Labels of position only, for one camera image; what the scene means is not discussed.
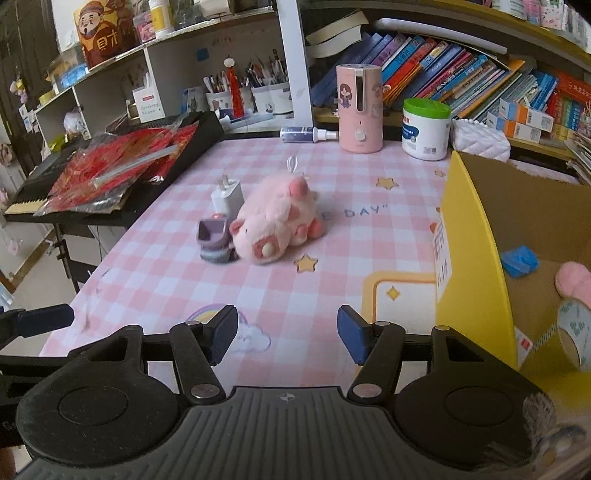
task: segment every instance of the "cartoon girl sticker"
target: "cartoon girl sticker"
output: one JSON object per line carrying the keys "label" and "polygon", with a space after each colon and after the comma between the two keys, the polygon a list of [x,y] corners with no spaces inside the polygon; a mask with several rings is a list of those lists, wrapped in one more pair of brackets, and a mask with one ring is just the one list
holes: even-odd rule
{"label": "cartoon girl sticker", "polygon": [[353,94],[351,93],[351,87],[346,83],[341,83],[339,88],[340,104],[343,108],[349,108],[351,106],[351,99]]}

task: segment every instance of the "green lid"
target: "green lid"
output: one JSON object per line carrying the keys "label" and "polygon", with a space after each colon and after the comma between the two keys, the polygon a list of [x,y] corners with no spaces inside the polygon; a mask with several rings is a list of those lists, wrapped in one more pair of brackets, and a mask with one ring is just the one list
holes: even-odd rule
{"label": "green lid", "polygon": [[426,98],[407,98],[404,101],[404,109],[408,113],[425,118],[446,120],[452,115],[452,109],[444,103]]}

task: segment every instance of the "stack of books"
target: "stack of books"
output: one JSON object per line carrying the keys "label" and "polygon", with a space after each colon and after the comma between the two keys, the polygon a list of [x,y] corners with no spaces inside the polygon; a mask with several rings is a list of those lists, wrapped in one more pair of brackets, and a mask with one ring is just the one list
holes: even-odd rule
{"label": "stack of books", "polygon": [[346,48],[324,77],[311,88],[314,106],[332,107],[336,99],[336,66],[368,63],[382,67],[384,105],[400,111],[406,98],[443,102],[453,117],[484,115],[522,74],[523,60],[503,64],[474,48],[435,38],[403,33],[363,33]]}

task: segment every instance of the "cardboard box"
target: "cardboard box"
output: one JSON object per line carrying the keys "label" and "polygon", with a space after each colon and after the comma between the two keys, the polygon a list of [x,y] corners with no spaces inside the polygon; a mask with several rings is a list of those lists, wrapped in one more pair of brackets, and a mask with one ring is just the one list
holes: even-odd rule
{"label": "cardboard box", "polygon": [[[435,238],[437,324],[515,369],[519,353],[520,372],[561,407],[591,407],[591,372],[580,372],[566,355],[521,349],[521,342],[531,347],[528,342],[543,339],[557,320],[562,300],[554,276],[562,263],[578,261],[591,270],[591,189],[454,152]],[[521,245],[535,252],[540,267],[512,279],[499,253]],[[573,345],[563,346],[572,354]]]}
{"label": "cardboard box", "polygon": [[507,120],[539,128],[544,132],[551,132],[554,125],[554,118],[550,115],[533,110],[520,103],[507,102],[503,99],[499,103],[499,114]]}
{"label": "cardboard box", "polygon": [[490,112],[486,116],[486,126],[502,131],[507,138],[517,138],[527,142],[539,143],[542,136],[542,130],[539,128],[518,124]]}

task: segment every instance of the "white power adapter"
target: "white power adapter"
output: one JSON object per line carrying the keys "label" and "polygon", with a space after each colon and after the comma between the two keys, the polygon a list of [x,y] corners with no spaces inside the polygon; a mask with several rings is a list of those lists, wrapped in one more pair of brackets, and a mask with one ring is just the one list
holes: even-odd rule
{"label": "white power adapter", "polygon": [[240,180],[229,179],[227,175],[222,176],[212,193],[212,203],[214,212],[223,213],[229,222],[235,220],[244,205]]}

